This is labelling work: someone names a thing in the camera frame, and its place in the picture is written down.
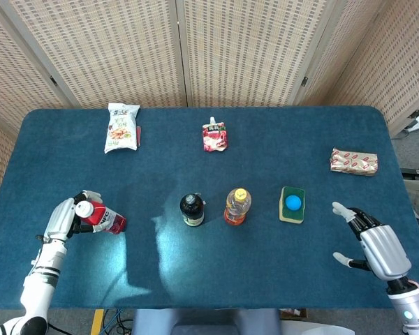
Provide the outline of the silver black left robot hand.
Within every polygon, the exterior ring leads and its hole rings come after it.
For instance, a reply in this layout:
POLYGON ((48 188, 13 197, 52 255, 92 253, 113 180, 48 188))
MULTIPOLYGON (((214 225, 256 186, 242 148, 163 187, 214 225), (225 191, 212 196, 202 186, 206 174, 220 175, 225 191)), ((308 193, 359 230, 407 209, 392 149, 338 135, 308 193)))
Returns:
POLYGON ((43 235, 44 244, 50 243, 53 239, 65 242, 74 234, 93 232, 90 225, 81 224, 80 217, 75 213, 76 205, 84 200, 103 204, 100 193, 87 190, 61 202, 55 207, 48 221, 43 235))

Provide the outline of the gold foil biscuit pack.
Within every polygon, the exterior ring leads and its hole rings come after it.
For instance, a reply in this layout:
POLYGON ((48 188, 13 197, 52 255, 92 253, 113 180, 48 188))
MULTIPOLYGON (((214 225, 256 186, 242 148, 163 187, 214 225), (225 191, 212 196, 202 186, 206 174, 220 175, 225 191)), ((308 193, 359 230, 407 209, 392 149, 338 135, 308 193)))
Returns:
POLYGON ((376 154, 332 149, 330 170, 345 174, 373 176, 378 172, 376 154))

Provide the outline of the small cardboard box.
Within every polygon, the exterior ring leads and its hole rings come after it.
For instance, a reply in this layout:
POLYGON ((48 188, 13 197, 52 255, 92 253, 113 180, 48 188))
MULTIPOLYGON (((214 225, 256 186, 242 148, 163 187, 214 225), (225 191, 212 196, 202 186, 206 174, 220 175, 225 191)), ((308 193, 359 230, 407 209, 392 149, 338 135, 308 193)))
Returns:
POLYGON ((308 317, 305 308, 280 308, 279 315, 281 320, 303 320, 308 317))

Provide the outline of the red jelly pouch with spout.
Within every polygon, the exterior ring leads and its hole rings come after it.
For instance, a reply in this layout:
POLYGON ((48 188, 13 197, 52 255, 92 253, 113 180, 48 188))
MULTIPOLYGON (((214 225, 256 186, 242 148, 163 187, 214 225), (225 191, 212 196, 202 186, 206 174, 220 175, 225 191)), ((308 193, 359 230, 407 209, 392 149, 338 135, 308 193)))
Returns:
POLYGON ((223 122, 210 117, 209 123, 202 127, 203 149, 207 152, 224 151, 228 147, 228 133, 223 122))

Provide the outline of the blue table cloth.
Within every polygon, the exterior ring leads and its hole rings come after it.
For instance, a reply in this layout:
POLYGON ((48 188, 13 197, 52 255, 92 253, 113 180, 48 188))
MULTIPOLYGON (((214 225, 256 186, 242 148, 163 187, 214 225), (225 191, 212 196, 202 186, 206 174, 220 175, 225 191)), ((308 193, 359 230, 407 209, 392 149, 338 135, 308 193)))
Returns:
POLYGON ((370 106, 142 108, 138 150, 104 153, 107 110, 33 110, 0 188, 0 308, 20 307, 24 277, 53 209, 80 191, 102 195, 126 230, 77 234, 55 308, 385 308, 385 283, 332 256, 362 248, 332 203, 390 225, 419 282, 419 226, 382 114, 370 106), (214 117, 224 151, 203 149, 214 117), (373 176, 330 170, 332 149, 378 156, 373 176), (279 219, 284 186, 305 192, 304 221, 279 219), (245 188, 241 225, 223 213, 245 188), (199 193, 205 218, 188 226, 181 199, 199 193))

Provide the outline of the dark tea bottle black cap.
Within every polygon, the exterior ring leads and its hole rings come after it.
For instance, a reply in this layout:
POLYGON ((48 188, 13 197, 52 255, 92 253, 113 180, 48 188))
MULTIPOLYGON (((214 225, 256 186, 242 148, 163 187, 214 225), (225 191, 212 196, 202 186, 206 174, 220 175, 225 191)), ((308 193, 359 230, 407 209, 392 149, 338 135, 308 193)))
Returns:
POLYGON ((184 222, 191 227, 197 227, 203 223, 205 201, 199 193, 186 194, 180 201, 179 208, 184 222))

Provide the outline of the orange drink bottle yellow cap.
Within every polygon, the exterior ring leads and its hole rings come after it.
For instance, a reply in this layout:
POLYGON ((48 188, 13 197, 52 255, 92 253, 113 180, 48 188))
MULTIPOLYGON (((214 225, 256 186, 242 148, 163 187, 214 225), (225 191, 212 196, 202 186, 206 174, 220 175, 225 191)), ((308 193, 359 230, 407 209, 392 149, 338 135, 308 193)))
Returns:
POLYGON ((245 188, 233 189, 226 198, 223 213, 225 221, 230 225, 241 225, 251 207, 251 195, 245 188))

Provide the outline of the red juice bottle white cap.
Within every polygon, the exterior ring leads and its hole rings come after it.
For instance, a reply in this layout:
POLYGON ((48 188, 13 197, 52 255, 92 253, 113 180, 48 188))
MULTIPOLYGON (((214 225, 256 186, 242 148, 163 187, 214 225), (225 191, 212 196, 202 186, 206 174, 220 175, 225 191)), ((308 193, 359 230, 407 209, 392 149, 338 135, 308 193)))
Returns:
POLYGON ((118 235, 126 227, 126 219, 109 209, 103 203, 83 200, 75 206, 75 214, 81 221, 90 225, 93 232, 110 232, 118 235))

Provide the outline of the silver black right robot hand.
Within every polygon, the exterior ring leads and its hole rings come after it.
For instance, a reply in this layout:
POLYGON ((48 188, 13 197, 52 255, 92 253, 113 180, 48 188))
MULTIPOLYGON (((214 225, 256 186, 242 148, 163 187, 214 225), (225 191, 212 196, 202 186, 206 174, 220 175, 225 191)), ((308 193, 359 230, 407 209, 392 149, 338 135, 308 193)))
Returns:
POLYGON ((332 203, 332 212, 345 219, 365 255, 364 260, 356 260, 334 252, 332 256, 337 262, 348 268, 370 271, 386 282, 399 280, 408 274, 411 262, 389 225, 358 208, 347 208, 338 202, 332 203))

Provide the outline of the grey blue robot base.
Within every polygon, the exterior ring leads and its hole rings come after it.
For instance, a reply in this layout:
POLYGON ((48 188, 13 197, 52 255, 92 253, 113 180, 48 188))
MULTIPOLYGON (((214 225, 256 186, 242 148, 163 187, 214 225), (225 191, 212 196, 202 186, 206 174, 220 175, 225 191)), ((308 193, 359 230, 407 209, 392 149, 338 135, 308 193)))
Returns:
POLYGON ((281 335, 279 311, 260 309, 137 309, 132 335, 281 335))

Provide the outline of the yellow green sponge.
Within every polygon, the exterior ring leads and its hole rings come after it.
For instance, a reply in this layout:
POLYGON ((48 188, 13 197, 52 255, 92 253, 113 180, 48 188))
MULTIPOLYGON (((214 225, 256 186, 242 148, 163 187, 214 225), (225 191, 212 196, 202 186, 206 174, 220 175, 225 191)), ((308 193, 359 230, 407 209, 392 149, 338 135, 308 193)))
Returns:
POLYGON ((305 192, 301 188, 284 186, 279 199, 279 219, 287 223, 301 224, 304 221, 305 192), (299 211, 291 211, 286 207, 285 199, 289 195, 297 195, 302 201, 302 208, 299 211))

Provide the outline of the yellow floor tape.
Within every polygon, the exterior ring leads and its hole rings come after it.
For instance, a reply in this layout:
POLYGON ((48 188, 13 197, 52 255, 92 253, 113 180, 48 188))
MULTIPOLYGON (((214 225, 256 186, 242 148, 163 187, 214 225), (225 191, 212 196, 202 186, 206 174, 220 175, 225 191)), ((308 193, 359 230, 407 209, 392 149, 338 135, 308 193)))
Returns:
POLYGON ((104 309, 96 309, 92 320, 90 335, 99 335, 103 329, 104 309))

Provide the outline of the woven folding screen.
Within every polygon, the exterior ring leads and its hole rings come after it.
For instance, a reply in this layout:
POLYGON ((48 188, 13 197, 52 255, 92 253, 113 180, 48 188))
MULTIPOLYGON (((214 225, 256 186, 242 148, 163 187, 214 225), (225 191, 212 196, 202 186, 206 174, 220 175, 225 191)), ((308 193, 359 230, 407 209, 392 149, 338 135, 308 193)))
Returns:
POLYGON ((398 133, 419 0, 0 0, 0 185, 30 111, 110 102, 371 105, 398 133))

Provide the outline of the white peanut snack bag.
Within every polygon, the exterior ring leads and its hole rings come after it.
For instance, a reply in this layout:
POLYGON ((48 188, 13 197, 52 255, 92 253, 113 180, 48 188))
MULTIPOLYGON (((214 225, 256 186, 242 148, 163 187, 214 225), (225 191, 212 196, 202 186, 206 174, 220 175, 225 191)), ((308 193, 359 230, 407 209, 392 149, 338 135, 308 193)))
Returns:
POLYGON ((110 119, 105 140, 104 153, 116 149, 138 149, 138 127, 136 117, 139 105, 108 103, 110 119))

